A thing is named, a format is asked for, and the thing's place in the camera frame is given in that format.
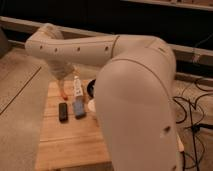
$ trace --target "wooden table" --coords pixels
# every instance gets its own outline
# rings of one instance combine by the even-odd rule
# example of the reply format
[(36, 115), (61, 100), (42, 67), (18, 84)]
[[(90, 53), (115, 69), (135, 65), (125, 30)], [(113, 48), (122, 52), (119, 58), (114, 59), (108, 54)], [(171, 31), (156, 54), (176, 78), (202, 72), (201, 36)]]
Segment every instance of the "wooden table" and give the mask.
[[(89, 81), (82, 82), (86, 87)], [(58, 104), (63, 102), (63, 99), (59, 95), (57, 84), (49, 84), (35, 165), (37, 171), (110, 162), (97, 120), (87, 108), (88, 97), (85, 98), (87, 116), (76, 120), (71, 105), (72, 90), (72, 81), (66, 81), (69, 121), (62, 124), (58, 119)]]

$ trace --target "small bottle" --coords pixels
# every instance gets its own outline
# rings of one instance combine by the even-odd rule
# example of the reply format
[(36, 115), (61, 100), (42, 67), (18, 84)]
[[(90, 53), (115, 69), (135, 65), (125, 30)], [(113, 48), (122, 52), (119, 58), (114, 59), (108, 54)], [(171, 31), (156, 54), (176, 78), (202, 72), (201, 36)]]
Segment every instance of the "small bottle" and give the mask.
[(84, 96), (83, 89), (81, 85), (81, 80), (79, 79), (78, 76), (74, 76), (73, 87), (75, 99), (83, 99)]

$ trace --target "remote control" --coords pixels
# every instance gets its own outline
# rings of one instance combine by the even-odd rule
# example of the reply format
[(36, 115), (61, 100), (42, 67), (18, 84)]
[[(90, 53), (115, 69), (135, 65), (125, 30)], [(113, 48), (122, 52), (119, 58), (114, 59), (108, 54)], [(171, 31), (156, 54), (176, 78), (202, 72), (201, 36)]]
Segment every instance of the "remote control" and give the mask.
[(67, 104), (60, 103), (59, 104), (59, 121), (65, 122), (67, 120), (68, 120)]

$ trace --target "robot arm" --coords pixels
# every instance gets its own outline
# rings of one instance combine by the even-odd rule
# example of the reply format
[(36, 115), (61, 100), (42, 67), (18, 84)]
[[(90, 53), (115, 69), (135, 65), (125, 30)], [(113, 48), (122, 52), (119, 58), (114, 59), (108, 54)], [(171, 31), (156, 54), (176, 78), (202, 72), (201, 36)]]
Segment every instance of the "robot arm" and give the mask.
[(26, 42), (44, 60), (103, 66), (95, 105), (116, 171), (180, 171), (171, 89), (175, 57), (161, 39), (113, 35), (63, 40), (51, 24)]

